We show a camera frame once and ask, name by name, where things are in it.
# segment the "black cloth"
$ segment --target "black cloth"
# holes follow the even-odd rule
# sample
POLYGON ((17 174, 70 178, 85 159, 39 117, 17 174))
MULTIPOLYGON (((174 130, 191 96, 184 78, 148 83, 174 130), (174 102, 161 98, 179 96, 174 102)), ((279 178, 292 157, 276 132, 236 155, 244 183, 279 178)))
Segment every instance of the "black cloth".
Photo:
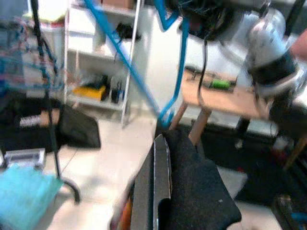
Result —
POLYGON ((172 198, 165 230, 224 230, 241 220, 213 161, 203 159, 186 133, 167 131, 172 198))

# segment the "black fabric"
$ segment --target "black fabric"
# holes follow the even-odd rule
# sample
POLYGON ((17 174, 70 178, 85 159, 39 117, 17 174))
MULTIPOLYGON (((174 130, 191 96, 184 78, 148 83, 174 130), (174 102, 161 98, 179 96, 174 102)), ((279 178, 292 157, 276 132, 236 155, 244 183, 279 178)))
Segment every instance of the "black fabric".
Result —
POLYGON ((294 72, 295 64, 290 51, 268 65, 249 70, 253 80, 260 84, 274 84, 294 72))
POLYGON ((243 189, 235 200, 270 207, 275 196, 290 195, 302 202, 307 200, 306 190, 292 175, 276 163, 271 154, 273 143, 257 138, 243 138, 243 146, 237 149, 238 136, 226 135, 226 131, 213 133, 205 129, 202 146, 205 156, 217 165, 244 172, 248 176, 243 189))
POLYGON ((101 147, 98 123, 92 117, 64 105, 58 126, 61 137, 69 146, 101 147))
POLYGON ((166 230, 224 230, 241 220, 215 164, 202 160, 183 131, 163 133, 172 162, 172 199, 166 230))
POLYGON ((0 146, 6 151, 39 148, 45 148, 46 152, 52 151, 48 128, 27 128, 17 131, 2 127, 0 129, 0 146))
POLYGON ((270 109, 270 119, 289 136, 300 138, 307 130, 307 109, 289 98, 274 100, 270 109))

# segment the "blue cloth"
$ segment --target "blue cloth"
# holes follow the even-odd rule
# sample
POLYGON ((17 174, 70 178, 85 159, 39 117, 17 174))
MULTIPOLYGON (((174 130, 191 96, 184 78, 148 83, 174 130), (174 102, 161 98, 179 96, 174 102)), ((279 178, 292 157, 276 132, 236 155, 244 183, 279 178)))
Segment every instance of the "blue cloth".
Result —
POLYGON ((52 175, 17 165, 0 175, 0 223, 14 230, 32 230, 63 185, 52 175))

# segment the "black stand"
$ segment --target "black stand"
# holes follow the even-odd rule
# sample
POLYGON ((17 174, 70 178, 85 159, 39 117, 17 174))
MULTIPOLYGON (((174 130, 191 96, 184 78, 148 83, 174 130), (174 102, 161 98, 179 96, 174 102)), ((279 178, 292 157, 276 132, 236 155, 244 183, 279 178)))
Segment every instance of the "black stand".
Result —
MULTIPOLYGON (((40 24, 39 24, 39 19, 38 19, 38 2, 37 0, 31 0, 31 7, 32 7, 32 12, 33 12, 33 20, 34 20, 34 32, 37 37, 37 44, 38 44, 38 51, 39 51, 39 56, 41 61, 44 61, 44 52, 43 52, 43 39, 41 36, 41 31, 40 31, 40 24)), ((46 68, 42 69, 42 76, 44 79, 48 79, 46 75, 46 68)), ((66 179, 63 179, 61 177, 61 169, 60 169, 60 164, 59 164, 59 151, 57 147, 57 139, 56 139, 56 134, 55 134, 55 127, 52 122, 52 105, 51 105, 51 100, 50 100, 50 79, 48 79, 48 86, 45 90, 45 100, 46 100, 46 106, 48 110, 48 117, 49 117, 49 133, 50 133, 50 141, 51 141, 51 146, 52 146, 52 151, 54 152, 54 161, 56 165, 56 171, 57 171, 57 178, 62 180, 64 184, 68 185, 68 187, 71 188, 71 190, 74 193, 74 198, 75 198, 75 203, 78 204, 80 203, 80 192, 77 186, 73 183, 70 182, 66 179)))
POLYGON ((290 36, 290 33, 293 30, 293 27, 296 23, 296 20, 300 14, 300 12, 303 9, 304 3, 306 0, 296 0, 295 3, 292 6, 292 9, 287 17, 286 20, 286 31, 284 33, 284 35, 286 36, 290 36))
POLYGON ((237 130, 240 138, 242 138, 244 136, 244 134, 246 133, 249 124, 250 124, 249 119, 245 119, 245 118, 240 117, 239 122, 236 126, 236 130, 237 130))

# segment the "black cable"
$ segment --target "black cable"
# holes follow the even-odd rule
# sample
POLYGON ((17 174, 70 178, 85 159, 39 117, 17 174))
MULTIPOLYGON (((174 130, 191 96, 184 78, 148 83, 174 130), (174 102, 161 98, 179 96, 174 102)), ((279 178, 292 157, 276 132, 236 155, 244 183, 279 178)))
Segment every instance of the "black cable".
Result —
POLYGON ((205 72, 206 72, 206 68, 207 68, 207 60, 208 60, 208 47, 207 46, 208 46, 208 42, 207 42, 206 39, 204 39, 203 67, 202 67, 202 71, 201 71, 201 79, 200 79, 200 82, 198 84, 198 93, 197 93, 198 101, 200 102, 201 107, 205 107, 203 97, 202 97, 202 93, 201 93, 201 86, 202 86, 202 81, 203 81, 203 78, 205 76, 205 72))
POLYGON ((44 45, 45 45, 45 48, 46 48, 48 57, 49 57, 50 61, 53 62, 53 71, 54 71, 54 74, 57 76, 57 75, 58 75, 58 68, 57 68, 57 66, 56 66, 56 60, 55 60, 55 58, 54 58, 54 57, 52 56, 52 54, 51 54, 51 50, 50 50, 50 48, 49 48, 49 45, 48 45, 47 40, 46 40, 44 37, 42 37, 42 40, 43 40, 43 43, 44 43, 44 45))
POLYGON ((296 0, 292 6, 292 9, 286 20, 286 31, 284 33, 285 36, 290 36, 292 29, 296 23, 296 20, 303 9, 304 3, 306 0, 296 0))
MULTIPOLYGON (((34 32, 37 37, 38 52, 39 52, 39 56, 41 57, 43 61, 44 60, 44 50, 43 50, 44 41, 42 39, 41 31, 40 31, 40 24, 39 24, 39 17, 38 17, 38 1, 31 0, 31 7, 32 7, 33 20, 34 20, 34 32)), ((42 71, 42 75, 44 79, 47 78, 45 71, 42 71)), ((55 133, 55 127, 52 122, 52 105, 51 105, 51 99, 49 96, 49 89, 45 90, 45 100, 46 100, 46 108, 48 110, 48 117, 49 117, 49 134, 50 134, 51 147, 52 147, 52 151, 54 152, 54 156, 55 156, 57 177, 60 178, 61 172, 60 172, 60 166, 59 166, 57 137, 55 133)))

